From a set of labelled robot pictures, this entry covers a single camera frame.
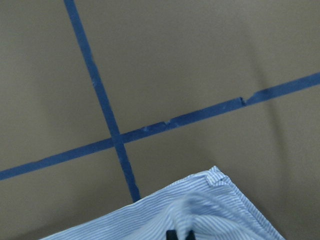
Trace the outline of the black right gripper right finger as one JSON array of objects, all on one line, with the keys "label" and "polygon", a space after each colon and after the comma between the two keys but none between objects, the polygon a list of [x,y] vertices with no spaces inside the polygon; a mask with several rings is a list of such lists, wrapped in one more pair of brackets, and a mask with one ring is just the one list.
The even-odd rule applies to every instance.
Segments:
[{"label": "black right gripper right finger", "polygon": [[193,230],[190,230],[185,238],[185,240],[195,240],[195,233]]}]

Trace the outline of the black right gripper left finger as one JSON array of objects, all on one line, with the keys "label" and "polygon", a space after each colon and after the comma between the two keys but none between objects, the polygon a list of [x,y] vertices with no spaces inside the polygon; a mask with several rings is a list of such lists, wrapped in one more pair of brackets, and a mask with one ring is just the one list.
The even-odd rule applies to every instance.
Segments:
[{"label": "black right gripper left finger", "polygon": [[167,230],[166,240],[177,240],[177,232],[175,230]]}]

